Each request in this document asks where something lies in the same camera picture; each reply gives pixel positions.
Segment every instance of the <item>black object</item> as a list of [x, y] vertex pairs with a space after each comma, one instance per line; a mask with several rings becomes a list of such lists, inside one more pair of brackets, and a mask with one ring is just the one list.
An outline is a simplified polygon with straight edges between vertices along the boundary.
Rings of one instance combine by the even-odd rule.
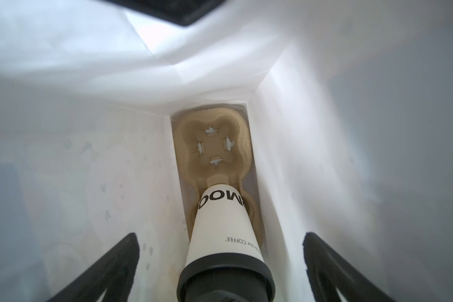
[[315, 233], [305, 235], [304, 260], [316, 302], [341, 302], [336, 288], [351, 302], [394, 302]]
[[188, 26], [225, 0], [106, 0], [178, 25]]
[[82, 275], [57, 293], [49, 302], [126, 302], [139, 261], [139, 244], [129, 233]]
[[259, 259], [220, 253], [201, 257], [181, 272], [176, 291], [180, 302], [272, 302], [272, 273]]

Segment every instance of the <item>black cup lid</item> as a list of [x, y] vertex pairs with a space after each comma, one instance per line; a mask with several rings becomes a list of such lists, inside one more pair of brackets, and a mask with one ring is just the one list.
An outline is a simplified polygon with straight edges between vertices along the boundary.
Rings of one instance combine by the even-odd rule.
[[259, 259], [220, 253], [202, 257], [181, 272], [176, 292], [180, 302], [272, 302], [272, 273]]

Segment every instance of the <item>cardboard insert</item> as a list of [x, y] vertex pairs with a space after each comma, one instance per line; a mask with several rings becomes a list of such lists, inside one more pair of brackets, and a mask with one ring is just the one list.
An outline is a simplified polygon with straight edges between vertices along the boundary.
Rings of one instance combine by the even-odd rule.
[[188, 236], [191, 238], [203, 192], [215, 184], [229, 184], [242, 195], [261, 246], [260, 211], [242, 183], [252, 164], [250, 132], [243, 117], [225, 107], [189, 112], [176, 124], [173, 140], [178, 172], [196, 195], [196, 202], [186, 215]]

